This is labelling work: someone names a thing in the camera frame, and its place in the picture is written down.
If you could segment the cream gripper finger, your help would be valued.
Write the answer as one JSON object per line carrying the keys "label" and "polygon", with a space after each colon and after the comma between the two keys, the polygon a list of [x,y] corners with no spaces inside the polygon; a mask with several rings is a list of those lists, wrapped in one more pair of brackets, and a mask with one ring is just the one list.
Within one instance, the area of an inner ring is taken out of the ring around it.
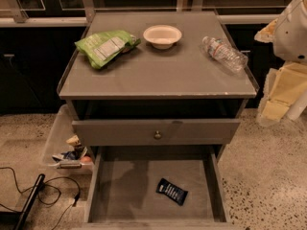
{"label": "cream gripper finger", "polygon": [[269,127],[279,123],[306,90],[306,63],[286,61],[279,69],[271,68],[258,106],[258,124]]}
{"label": "cream gripper finger", "polygon": [[254,36],[254,39],[263,43],[271,43],[274,38],[274,30],[277,23],[277,19],[271,21],[266,27],[258,31]]}

